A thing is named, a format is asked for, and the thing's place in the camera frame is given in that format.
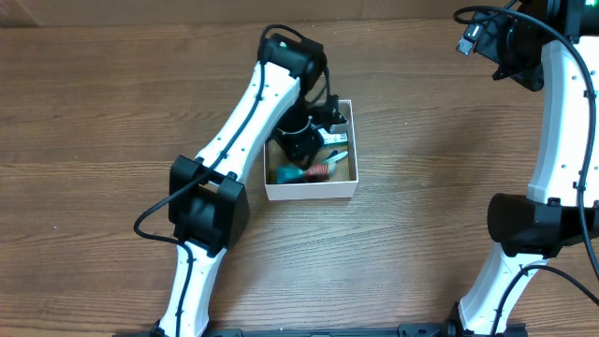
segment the white box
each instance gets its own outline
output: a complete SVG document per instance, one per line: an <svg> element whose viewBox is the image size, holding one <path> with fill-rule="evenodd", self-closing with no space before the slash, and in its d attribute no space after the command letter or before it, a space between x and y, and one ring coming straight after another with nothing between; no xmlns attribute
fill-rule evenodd
<svg viewBox="0 0 599 337"><path fill-rule="evenodd" d="M269 200L298 200L310 198L351 198L358 186L358 155L356 152L356 136L354 132L354 114L352 101L340 100L339 111L347 119L347 158L348 180L323 183L269 183L270 179L270 147L278 145L271 141L264 146L264 185Z"/></svg>

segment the open box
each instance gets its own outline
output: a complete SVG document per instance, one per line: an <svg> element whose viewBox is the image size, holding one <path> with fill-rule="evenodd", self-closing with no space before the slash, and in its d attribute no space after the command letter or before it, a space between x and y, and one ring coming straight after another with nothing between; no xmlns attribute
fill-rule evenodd
<svg viewBox="0 0 599 337"><path fill-rule="evenodd" d="M358 186L358 156L354 133L354 115L351 100L339 100L339 112L347 119L347 145L331 147L327 150L348 151L348 156L337 164L336 173L322 183L281 183L275 182L275 170L278 165L287 162L279 145L270 141L264 146L264 185L269 200L297 200L310 198L351 198ZM319 162L327 157L321 151L315 158Z"/></svg>

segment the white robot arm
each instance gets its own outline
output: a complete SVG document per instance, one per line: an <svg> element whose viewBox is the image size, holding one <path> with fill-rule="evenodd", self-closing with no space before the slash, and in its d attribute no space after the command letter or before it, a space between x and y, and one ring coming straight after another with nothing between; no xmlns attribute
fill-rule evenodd
<svg viewBox="0 0 599 337"><path fill-rule="evenodd" d="M576 48L589 69L599 69L599 37L582 37ZM541 62L545 73L545 110L539 155L526 198L542 204L559 200L564 207L576 207L577 190L573 184L578 181L587 142L587 133L581 130L589 127L589 101L584 96L580 69L561 42L552 41L543 46ZM599 165L596 153L591 159L593 168ZM585 207L592 208L594 201L599 200L598 184L599 177L589 175ZM502 245L495 242L475 285L460 300L464 328L489 335L499 301L516 273L530 264L547 263L548 258L543 254L507 256ZM505 331L511 310L535 272L529 271L510 292L497 332Z"/></svg>
<svg viewBox="0 0 599 337"><path fill-rule="evenodd" d="M289 76L289 70L273 63L266 63L265 84L262 93L262 101L258 104L254 116L243 129L238 139L227 153L227 157L214 169L224 176L233 172L237 176L237 182L245 183L252 164L272 129L281 119L283 114L295 104L300 97L300 78ZM254 67L254 76L241 98L237 107L228 118L225 126L218 132L216 137L202 149L197 158L203 158L203 165L209 167L216 161L225 144L227 144L241 123L247 117L258 92L260 83L260 65ZM216 256L208 256L208 251L193 241L184 243L193 252L196 259L193 264L191 278L184 295L183 309L181 313L181 336L200 336L208 327L208 304L214 286L216 273L226 253L222 248ZM165 336L175 336L177 327L177 311L179 299L182 296L183 285L189 264L187 263L187 252L178 247L177 272L173 283L167 312L160 319L159 329Z"/></svg>
<svg viewBox="0 0 599 337"><path fill-rule="evenodd" d="M273 28L294 33L300 42L277 34L266 38ZM170 170L170 196L136 221L140 236L179 245L168 308L151 336L198 337L206 331L216 273L247 224L244 184L264 144L275 139L290 160L310 165L324 144L318 129L343 130L346 120L336 109L337 96L330 95L326 64L322 45L291 28L268 26L254 74L223 128L194 160L177 158ZM309 106L305 95L322 73L327 104ZM218 185L216 193L201 186L208 182ZM146 216L166 203L177 241L139 229Z"/></svg>

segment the wood grain surface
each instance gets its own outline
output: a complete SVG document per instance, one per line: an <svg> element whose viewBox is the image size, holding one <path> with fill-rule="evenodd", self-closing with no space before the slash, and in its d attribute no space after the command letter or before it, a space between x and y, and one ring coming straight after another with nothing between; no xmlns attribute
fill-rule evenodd
<svg viewBox="0 0 599 337"><path fill-rule="evenodd" d="M164 313L175 248L133 222L167 194L176 155L195 155L240 99L264 25L0 30L0 336L110 336ZM257 161L213 325L444 319L489 251L490 198L526 191L543 93L455 52L464 28L451 21L294 27L326 46L332 90L353 100L358 190L268 202ZM172 232L164 210L144 227ZM550 265L599 290L582 246ZM592 336L596 310L540 272L511 321Z"/></svg>
<svg viewBox="0 0 599 337"><path fill-rule="evenodd" d="M42 27L448 19L505 0L0 0L0 24ZM2 5L11 8L3 15Z"/></svg>

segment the black bracket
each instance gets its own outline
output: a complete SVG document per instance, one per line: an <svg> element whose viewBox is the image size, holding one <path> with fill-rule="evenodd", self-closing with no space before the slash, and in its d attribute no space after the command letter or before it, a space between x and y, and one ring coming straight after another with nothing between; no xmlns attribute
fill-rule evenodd
<svg viewBox="0 0 599 337"><path fill-rule="evenodd" d="M567 15L565 17L565 27L563 34L572 41L580 41L580 28L582 24L582 12L585 7L585 0L566 1Z"/></svg>
<svg viewBox="0 0 599 337"><path fill-rule="evenodd" d="M203 159L195 161L182 155L170 167L169 191L172 195L203 174ZM212 171L205 182L184 193L168 205L168 220L175 224L174 236L180 241L193 239L216 256L239 240L250 216L245 186L234 174L223 176ZM216 193L201 185L219 183Z"/></svg>
<svg viewBox="0 0 599 337"><path fill-rule="evenodd" d="M299 77L300 96L305 96L316 84L327 66L327 56L322 44L304 38L298 42L280 34L273 34L264 46L265 64L272 62L289 70L289 76Z"/></svg>
<svg viewBox="0 0 599 337"><path fill-rule="evenodd" d="M476 12L474 19L489 16L489 13ZM475 52L498 64L492 75L494 81L511 78L531 91L539 91L544 86L541 60L541 42L532 43L528 37L519 34L522 22L500 15L487 22L479 23L481 33L476 36ZM465 35L474 25L466 28Z"/></svg>
<svg viewBox="0 0 599 337"><path fill-rule="evenodd" d="M339 112L337 95L329 95L324 105L313 107L308 107L306 100L300 97L285 112L271 138L283 149L289 161L308 169L325 143L319 128L329 133L347 131L347 120Z"/></svg>
<svg viewBox="0 0 599 337"><path fill-rule="evenodd" d="M597 93L598 93L598 92L595 90L595 92L594 92L594 94L592 95L591 99L597 98ZM585 91L584 91L584 97L585 97L585 98L588 98L588 97L589 97L589 91L588 91L588 90L585 90Z"/></svg>
<svg viewBox="0 0 599 337"><path fill-rule="evenodd" d="M599 236L599 209L585 209L591 239ZM548 203L534 202L524 196L496 194L487 212L489 234L502 244L508 256L518 253L555 257L564 246L581 243L578 207L564 207L558 198Z"/></svg>

